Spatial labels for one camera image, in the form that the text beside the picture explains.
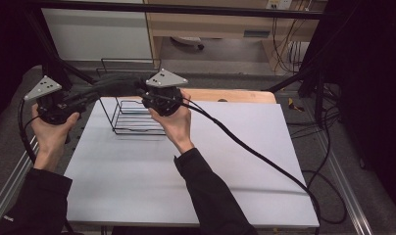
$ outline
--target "black sleeve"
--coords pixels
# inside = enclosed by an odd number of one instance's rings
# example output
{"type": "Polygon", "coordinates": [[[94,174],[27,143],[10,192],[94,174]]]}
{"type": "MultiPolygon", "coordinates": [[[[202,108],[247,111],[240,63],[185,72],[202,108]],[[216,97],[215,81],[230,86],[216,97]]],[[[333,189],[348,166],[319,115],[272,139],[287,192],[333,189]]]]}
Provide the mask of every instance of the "black sleeve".
{"type": "Polygon", "coordinates": [[[197,149],[175,158],[174,163],[185,179],[202,234],[257,235],[231,191],[197,149]]]}
{"type": "Polygon", "coordinates": [[[60,234],[72,181],[32,168],[14,206],[0,220],[0,234],[60,234]]]}

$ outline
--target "person's left hand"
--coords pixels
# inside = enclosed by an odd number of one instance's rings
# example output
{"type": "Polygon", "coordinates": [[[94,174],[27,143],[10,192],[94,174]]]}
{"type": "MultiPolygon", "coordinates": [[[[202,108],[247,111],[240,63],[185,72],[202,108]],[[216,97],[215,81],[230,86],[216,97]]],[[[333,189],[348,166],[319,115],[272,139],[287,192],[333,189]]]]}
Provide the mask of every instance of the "person's left hand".
{"type": "MultiPolygon", "coordinates": [[[[38,116],[37,105],[32,106],[32,117],[38,116]]],[[[41,118],[32,121],[32,129],[39,144],[38,155],[34,168],[54,171],[59,159],[64,154],[64,145],[68,132],[75,126],[79,113],[72,114],[67,122],[60,125],[52,125],[41,118]]]]}

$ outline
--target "electrical outlet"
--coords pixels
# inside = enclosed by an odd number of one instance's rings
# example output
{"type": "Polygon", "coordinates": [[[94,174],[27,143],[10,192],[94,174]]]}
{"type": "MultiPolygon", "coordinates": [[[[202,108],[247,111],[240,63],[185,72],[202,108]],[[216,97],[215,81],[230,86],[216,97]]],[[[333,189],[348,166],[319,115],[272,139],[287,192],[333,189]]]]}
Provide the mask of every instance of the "electrical outlet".
{"type": "Polygon", "coordinates": [[[280,0],[269,0],[268,5],[266,5],[266,9],[276,10],[278,9],[279,4],[280,4],[280,0]]]}
{"type": "Polygon", "coordinates": [[[279,2],[280,3],[277,5],[279,10],[289,10],[292,0],[280,0],[279,2]]]}

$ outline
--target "aluminum rail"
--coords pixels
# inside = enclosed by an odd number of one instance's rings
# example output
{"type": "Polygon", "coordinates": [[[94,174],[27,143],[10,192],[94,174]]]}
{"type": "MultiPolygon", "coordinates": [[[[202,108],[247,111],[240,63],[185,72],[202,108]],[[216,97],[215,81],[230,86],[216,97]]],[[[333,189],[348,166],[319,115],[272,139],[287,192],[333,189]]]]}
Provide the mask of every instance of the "aluminum rail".
{"type": "MultiPolygon", "coordinates": [[[[306,111],[308,112],[310,119],[314,120],[313,105],[304,99],[302,99],[302,102],[306,111]]],[[[325,133],[323,133],[323,131],[320,131],[318,127],[316,127],[316,131],[318,131],[317,135],[319,136],[321,147],[323,151],[326,152],[327,139],[325,133]]],[[[360,235],[372,235],[372,230],[369,222],[364,215],[363,210],[361,209],[360,203],[358,202],[358,199],[355,196],[355,193],[351,188],[351,185],[347,177],[345,176],[344,171],[342,170],[338,160],[335,157],[332,148],[330,148],[329,151],[329,169],[335,179],[335,183],[339,189],[339,192],[341,193],[341,196],[347,206],[347,211],[350,214],[351,220],[354,224],[355,229],[357,230],[357,233],[360,235]]]]}
{"type": "MultiPolygon", "coordinates": [[[[32,150],[34,152],[37,152],[38,143],[36,142],[35,136],[33,136],[32,140],[30,141],[30,145],[32,144],[32,150]]],[[[0,218],[2,217],[9,203],[11,202],[13,196],[15,195],[15,192],[17,192],[18,187],[24,179],[25,174],[27,173],[27,170],[30,168],[30,166],[31,161],[27,155],[27,152],[25,151],[22,154],[21,159],[18,161],[15,169],[12,171],[11,176],[9,176],[8,180],[0,191],[0,218]]]]}

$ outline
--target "white panel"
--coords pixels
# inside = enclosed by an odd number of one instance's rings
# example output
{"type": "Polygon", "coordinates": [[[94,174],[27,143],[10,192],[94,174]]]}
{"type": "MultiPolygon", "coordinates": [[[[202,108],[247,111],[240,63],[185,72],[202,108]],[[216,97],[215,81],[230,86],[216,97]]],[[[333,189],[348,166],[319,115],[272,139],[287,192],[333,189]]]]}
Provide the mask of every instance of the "white panel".
{"type": "MultiPolygon", "coordinates": [[[[101,1],[142,3],[141,0],[101,1]]],[[[58,53],[64,60],[152,58],[144,13],[57,9],[42,11],[58,53]]]]}
{"type": "MultiPolygon", "coordinates": [[[[116,101],[102,99],[110,114],[116,101]]],[[[280,105],[197,102],[242,141],[304,182],[280,105]]],[[[286,176],[192,112],[191,137],[255,226],[318,226],[308,195],[286,176]]],[[[113,133],[97,103],[65,176],[73,180],[68,219],[98,224],[198,224],[166,136],[113,133]]]]}

